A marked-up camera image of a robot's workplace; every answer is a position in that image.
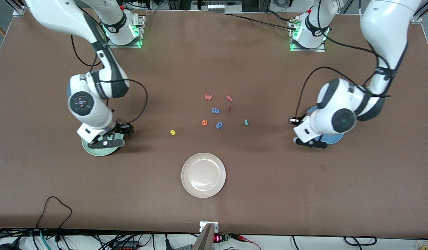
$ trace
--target green plate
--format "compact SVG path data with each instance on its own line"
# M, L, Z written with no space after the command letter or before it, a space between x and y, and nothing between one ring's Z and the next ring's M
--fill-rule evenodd
M110 136L109 139L113 140L113 139L123 139L125 137L124 134L118 134L115 133L115 136ZM102 136L100 136L100 138L98 138L98 141L101 141L103 139ZM107 148L107 149L91 149L87 146L87 141L81 139L81 144L84 147L84 150L86 152L88 152L89 154L93 155L93 156L106 156L106 155L110 155L111 153L115 152L118 147L116 148Z

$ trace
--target brown table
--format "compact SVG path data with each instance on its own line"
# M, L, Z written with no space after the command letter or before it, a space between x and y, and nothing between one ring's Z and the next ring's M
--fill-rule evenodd
M249 16L283 24L270 14ZM332 38L367 47L358 16L336 16L333 28ZM34 227L45 199L56 195L74 210L65 228L196 232L200 220L215 220L221 230L246 234L428 237L422 27L409 28L409 50L382 114L325 150L292 141L287 120L304 79L326 65L362 83L374 56L329 42L325 53L290 52L287 39L286 30L233 16L158 11L141 49L114 49L128 76L146 85L149 104L126 146L98 158L82 149L79 122L66 106L68 79L88 67L68 35L42 27L30 12L15 17L0 53L0 227ZM91 46L76 38L76 47L90 63ZM311 78L302 112L335 77L324 70ZM109 106L134 117L143 96L133 85ZM198 152L217 155L227 169L212 198L182 186L182 166ZM57 227L67 215L51 202L41 226Z

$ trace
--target robotic arm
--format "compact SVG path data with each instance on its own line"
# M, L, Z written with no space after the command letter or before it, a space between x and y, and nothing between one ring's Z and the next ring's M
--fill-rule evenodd
M337 10L338 6L336 0L314 0L311 12L303 13L300 16L302 25L299 27L296 35L293 36L293 40L307 49L319 47L324 40L323 34L328 32L328 27L336 15Z
M388 91L404 57L408 26L420 1L371 0L361 29L381 58L378 58L369 86L355 86L340 78L325 84L317 97L317 110L303 118L290 118L290 123L296 125L296 144L326 148L326 143L315 138L346 133L354 128L357 120L370 120L382 111L385 99L381 95Z
M120 67L99 25L82 12L73 0L26 0L34 18L43 26L62 33L77 35L92 44L104 68L72 76L67 88L68 109L82 122L77 133L90 149L117 148L124 145L115 133L133 133L130 124L117 122L103 100L123 97L129 81ZM132 16L122 11L115 0L85 0L96 11L119 44L133 40L127 21Z

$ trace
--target white plate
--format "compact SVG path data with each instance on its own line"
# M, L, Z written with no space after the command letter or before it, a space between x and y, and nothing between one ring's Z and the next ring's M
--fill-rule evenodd
M226 180L226 170L215 155L201 152L191 156L183 165L182 183L186 191L198 198L218 193Z

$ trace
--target blue plate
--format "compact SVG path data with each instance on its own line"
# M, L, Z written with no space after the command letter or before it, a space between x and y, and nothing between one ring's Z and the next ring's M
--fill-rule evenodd
M314 106L308 110L308 113L312 112L316 109L317 109L317 106ZM318 141L320 139L320 141L323 141L326 144L334 144L334 143L340 141L342 139L342 137L344 137L344 134L324 134L324 135L322 135L322 139L320 139L320 136L318 136L314 139L316 141Z

